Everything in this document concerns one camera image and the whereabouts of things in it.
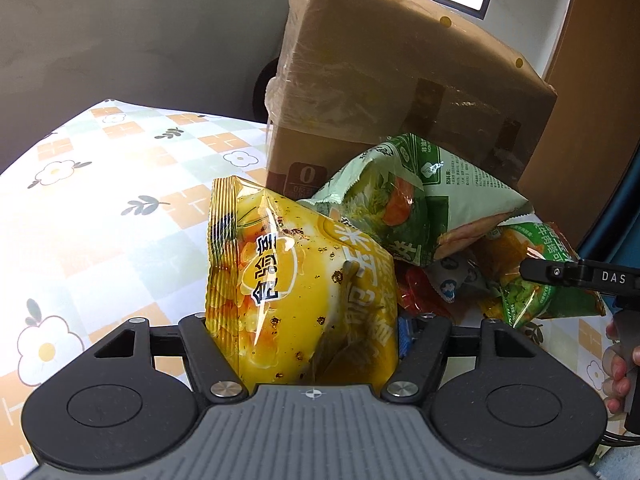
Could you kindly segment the person's right hand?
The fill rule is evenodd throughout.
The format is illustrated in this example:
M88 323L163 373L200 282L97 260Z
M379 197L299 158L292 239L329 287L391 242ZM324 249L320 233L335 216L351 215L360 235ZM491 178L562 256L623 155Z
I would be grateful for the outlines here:
M632 365L622 356L620 350L620 335L614 322L606 326L606 336L612 344L605 350L602 356L602 368L605 372L605 381L602 384L604 404L613 415L629 413L632 402L628 396L634 396L636 392L636 376L629 377L639 370L639 347L632 352Z

